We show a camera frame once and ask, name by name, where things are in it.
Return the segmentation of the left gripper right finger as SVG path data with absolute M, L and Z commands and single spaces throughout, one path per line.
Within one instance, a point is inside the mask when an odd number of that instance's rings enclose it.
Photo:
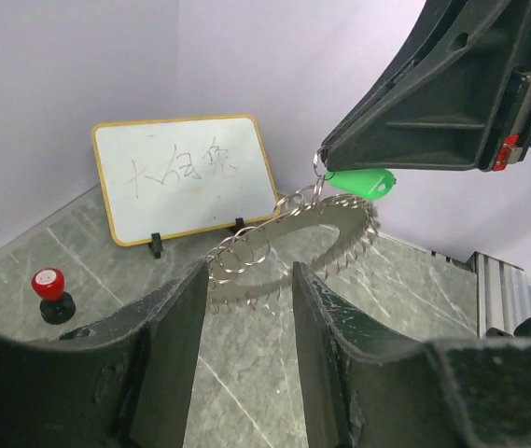
M 513 333 L 418 342 L 295 263 L 292 300 L 312 447 L 531 447 L 531 317 Z

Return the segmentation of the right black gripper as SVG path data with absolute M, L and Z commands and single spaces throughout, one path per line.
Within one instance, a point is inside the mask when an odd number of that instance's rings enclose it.
M 523 161 L 531 1 L 425 2 L 398 54 L 323 147 L 330 171 L 499 172 Z

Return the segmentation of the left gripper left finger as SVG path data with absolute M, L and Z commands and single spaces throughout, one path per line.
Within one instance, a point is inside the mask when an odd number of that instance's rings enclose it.
M 209 284 L 205 261 L 51 340 L 0 334 L 0 447 L 180 447 Z

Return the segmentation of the green tagged key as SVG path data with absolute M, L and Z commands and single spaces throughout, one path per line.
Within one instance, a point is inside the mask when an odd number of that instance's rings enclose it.
M 326 172 L 325 178 L 333 188 L 367 201 L 383 198 L 396 184 L 395 176 L 387 169 Z

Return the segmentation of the white framed whiteboard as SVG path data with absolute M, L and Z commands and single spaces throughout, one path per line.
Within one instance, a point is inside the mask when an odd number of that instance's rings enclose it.
M 91 141 L 121 247 L 266 220 L 278 201 L 250 115 L 101 123 Z

